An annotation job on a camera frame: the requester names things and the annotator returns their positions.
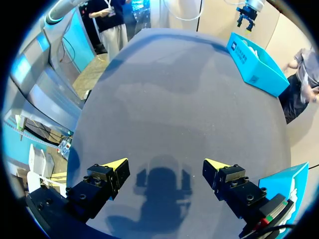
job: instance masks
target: person in gray shirt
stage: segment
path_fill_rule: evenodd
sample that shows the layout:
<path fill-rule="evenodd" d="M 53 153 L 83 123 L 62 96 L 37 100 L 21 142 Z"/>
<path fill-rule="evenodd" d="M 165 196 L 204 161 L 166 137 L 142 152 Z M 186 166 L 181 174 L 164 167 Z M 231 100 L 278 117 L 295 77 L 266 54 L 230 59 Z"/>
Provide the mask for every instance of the person in gray shirt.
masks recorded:
<path fill-rule="evenodd" d="M 319 55 L 313 50 L 301 49 L 294 59 L 283 67 L 297 69 L 288 78 L 290 85 L 279 96 L 286 122 L 297 118 L 309 102 L 319 103 Z"/>

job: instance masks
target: black cable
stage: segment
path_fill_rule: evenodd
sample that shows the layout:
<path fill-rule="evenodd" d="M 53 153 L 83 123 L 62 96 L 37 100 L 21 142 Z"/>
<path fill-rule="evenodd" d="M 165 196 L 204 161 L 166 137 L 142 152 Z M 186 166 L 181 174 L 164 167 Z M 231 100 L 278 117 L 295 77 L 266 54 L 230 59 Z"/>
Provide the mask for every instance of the black cable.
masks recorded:
<path fill-rule="evenodd" d="M 310 169 L 313 169 L 313 168 L 316 168 L 316 167 L 318 167 L 318 166 L 319 166 L 319 164 L 317 164 L 317 165 L 315 165 L 315 166 L 312 166 L 312 167 L 309 168 L 309 170 L 310 170 Z"/>
<path fill-rule="evenodd" d="M 57 141 L 57 142 L 59 142 L 59 141 L 58 141 L 56 138 L 54 138 L 52 135 L 57 136 L 57 137 L 59 137 L 59 138 L 62 139 L 62 137 L 60 137 L 60 136 L 58 136 L 58 135 L 56 135 L 56 134 L 54 134 L 54 133 L 52 133 L 52 132 L 49 132 L 49 131 L 43 126 L 43 124 L 41 124 L 43 128 L 34 126 L 34 125 L 32 125 L 32 124 L 30 124 L 30 123 L 28 123 L 28 122 L 27 122 L 26 124 L 28 124 L 28 125 L 30 125 L 30 126 L 32 126 L 32 127 L 39 128 L 39 129 L 44 130 L 45 132 L 47 132 L 47 133 L 48 133 L 55 141 Z"/>
<path fill-rule="evenodd" d="M 277 230 L 282 229 L 282 228 L 291 228 L 292 229 L 292 228 L 295 228 L 295 226 L 296 225 L 293 225 L 293 224 L 284 224 L 284 225 L 275 226 L 275 227 L 271 227 L 271 228 L 265 228 L 265 229 L 262 229 L 260 231 L 256 231 L 256 232 L 252 233 L 251 235 L 249 235 L 245 239 L 255 239 L 255 238 L 261 237 L 262 235 L 264 235 L 266 233 L 277 231 Z"/>
<path fill-rule="evenodd" d="M 33 134 L 35 137 L 41 139 L 42 141 L 46 142 L 46 143 L 50 143 L 50 144 L 53 144 L 55 146 L 59 146 L 59 143 L 56 143 L 56 142 L 52 142 L 50 140 L 48 140 L 47 138 L 45 137 L 42 137 L 40 134 L 37 134 L 36 132 L 34 132 L 33 130 L 31 130 L 29 127 L 25 126 L 24 129 L 26 131 L 28 131 L 29 133 Z"/>
<path fill-rule="evenodd" d="M 71 46 L 71 48 L 72 48 L 72 50 L 73 50 L 73 55 L 74 55 L 74 56 L 73 56 L 72 60 L 69 61 L 69 62 L 63 62 L 63 61 L 62 61 L 62 60 L 63 60 L 63 57 L 64 57 L 64 55 L 65 55 L 65 49 L 64 49 L 64 45 L 63 45 L 63 41 L 62 41 L 63 57 L 62 57 L 62 59 L 60 60 L 60 62 L 65 63 L 65 64 L 69 64 L 69 63 L 74 62 L 74 59 L 75 59 L 75 50 L 74 50 L 74 47 L 72 46 L 72 44 L 68 41 L 68 39 L 66 39 L 65 37 L 63 37 L 63 39 L 64 39 L 67 43 L 69 43 L 69 45 Z"/>

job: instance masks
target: cable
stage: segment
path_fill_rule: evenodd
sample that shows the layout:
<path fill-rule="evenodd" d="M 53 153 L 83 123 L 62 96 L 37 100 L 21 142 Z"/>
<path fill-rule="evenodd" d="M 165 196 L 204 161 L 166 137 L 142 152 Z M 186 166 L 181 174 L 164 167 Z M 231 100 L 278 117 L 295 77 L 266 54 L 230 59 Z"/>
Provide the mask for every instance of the cable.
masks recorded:
<path fill-rule="evenodd" d="M 52 133 L 52 132 L 49 132 L 49 131 L 47 131 L 45 128 L 41 128 L 41 127 L 37 127 L 37 126 L 34 126 L 34 125 L 32 125 L 32 124 L 30 124 L 30 123 L 26 123 L 26 124 L 28 124 L 28 125 L 30 125 L 30 126 L 32 126 L 32 127 L 34 127 L 34 128 L 39 128 L 39 129 L 42 129 L 42 130 L 44 130 L 45 132 L 47 132 L 55 141 L 57 141 L 57 142 L 59 142 L 58 140 L 56 140 L 52 135 L 54 135 L 54 136 L 57 136 L 57 137 L 59 137 L 59 138 L 63 138 L 63 137 L 60 137 L 60 136 L 58 136 L 58 135 L 56 135 L 56 134 L 54 134 L 54 133 Z"/>
<path fill-rule="evenodd" d="M 69 61 L 69 62 L 63 62 L 63 58 L 64 58 L 64 56 L 65 56 L 65 48 L 64 48 L 64 43 L 63 43 L 63 41 L 61 41 L 62 47 L 63 47 L 63 56 L 62 56 L 60 62 L 61 62 L 61 63 L 64 63 L 64 64 L 69 64 L 69 63 L 74 62 L 74 59 L 75 59 L 75 50 L 74 50 L 72 44 L 71 44 L 65 37 L 63 37 L 63 39 L 64 39 L 67 43 L 69 43 L 69 45 L 71 46 L 71 48 L 72 48 L 72 50 L 73 50 L 73 55 L 74 55 L 74 56 L 73 56 L 73 58 L 72 58 L 71 61 Z"/>
<path fill-rule="evenodd" d="M 315 166 L 312 166 L 311 168 L 309 168 L 309 170 L 310 169 L 313 169 L 313 168 L 316 168 L 316 167 L 318 167 L 319 166 L 319 164 L 317 164 L 317 165 L 315 165 Z"/>
<path fill-rule="evenodd" d="M 38 125 L 36 124 L 36 122 L 35 122 L 34 120 L 32 120 L 32 122 L 35 124 L 35 126 L 37 126 L 37 128 L 39 128 L 39 129 L 41 130 L 41 132 L 43 133 L 44 137 L 45 137 L 47 140 L 49 140 L 49 139 L 46 137 L 45 132 L 48 133 L 56 142 L 60 143 L 60 141 L 58 141 L 56 138 L 54 138 L 54 137 L 50 134 L 50 132 L 46 130 L 46 128 L 43 126 L 43 124 L 40 123 L 41 126 L 42 126 L 42 128 L 41 128 L 41 127 L 38 127 Z"/>
<path fill-rule="evenodd" d="M 249 236 L 247 237 L 243 237 L 245 239 L 255 239 L 255 238 L 258 238 L 258 237 L 261 237 L 262 235 L 266 234 L 266 233 L 270 233 L 270 232 L 273 232 L 273 231 L 277 231 L 281 228 L 295 228 L 296 225 L 293 225 L 293 224 L 285 224 L 285 225 L 280 225 L 280 226 L 275 226 L 275 227 L 271 227 L 271 228 L 265 228 L 265 229 L 262 229 L 260 231 L 256 231 L 252 234 L 250 234 Z"/>
<path fill-rule="evenodd" d="M 229 4 L 229 5 L 242 5 L 242 4 L 246 4 L 245 2 L 239 2 L 239 3 L 233 3 L 233 2 L 229 2 L 228 0 L 224 0 L 225 3 Z"/>
<path fill-rule="evenodd" d="M 169 7 L 167 6 L 166 4 L 166 0 L 162 0 L 164 2 L 164 5 L 165 7 L 167 8 L 167 10 L 169 11 L 170 14 L 172 14 L 175 18 L 177 18 L 178 20 L 182 20 L 182 21 L 193 21 L 195 19 L 199 19 L 199 17 L 202 15 L 203 11 L 204 11 L 204 2 L 205 0 L 202 1 L 202 6 L 200 8 L 200 11 L 199 11 L 199 14 L 198 16 L 194 17 L 194 18 L 191 18 L 191 19 L 184 19 L 184 18 L 181 18 L 179 16 L 176 16 L 170 9 Z"/>

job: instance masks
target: beige wall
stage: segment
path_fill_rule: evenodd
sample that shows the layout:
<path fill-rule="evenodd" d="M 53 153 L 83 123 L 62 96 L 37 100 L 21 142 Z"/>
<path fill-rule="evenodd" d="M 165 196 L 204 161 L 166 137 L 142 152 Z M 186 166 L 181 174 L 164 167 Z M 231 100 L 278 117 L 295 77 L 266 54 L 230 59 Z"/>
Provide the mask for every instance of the beige wall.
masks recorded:
<path fill-rule="evenodd" d="M 153 0 L 150 1 L 152 27 L 169 27 L 185 30 L 197 30 L 198 19 L 183 21 L 176 19 L 164 5 L 176 16 L 191 19 L 199 14 L 201 0 Z"/>
<path fill-rule="evenodd" d="M 268 2 L 265 2 L 262 11 L 257 15 L 252 32 L 249 32 L 246 30 L 248 26 L 246 19 L 243 19 L 242 25 L 237 27 L 239 12 L 236 8 L 237 6 L 226 4 L 223 0 L 205 1 L 198 32 L 217 36 L 225 41 L 228 41 L 231 32 L 236 32 L 265 48 L 277 25 L 279 12 Z"/>
<path fill-rule="evenodd" d="M 303 47 L 311 47 L 307 37 L 288 18 L 280 14 L 274 34 L 266 47 L 268 54 L 282 67 Z"/>

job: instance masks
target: gray tablecloth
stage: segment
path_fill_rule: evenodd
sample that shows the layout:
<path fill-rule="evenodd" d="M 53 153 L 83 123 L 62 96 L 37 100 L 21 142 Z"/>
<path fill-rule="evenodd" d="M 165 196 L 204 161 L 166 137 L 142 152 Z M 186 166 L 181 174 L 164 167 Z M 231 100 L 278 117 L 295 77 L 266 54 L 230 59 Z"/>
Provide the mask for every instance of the gray tablecloth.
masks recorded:
<path fill-rule="evenodd" d="M 121 238 L 237 238 L 245 225 L 202 177 L 204 158 L 253 182 L 290 166 L 279 101 L 243 82 L 214 37 L 142 30 L 111 62 L 78 121 L 74 186 L 94 163 L 127 157 L 131 175 L 88 225 Z"/>

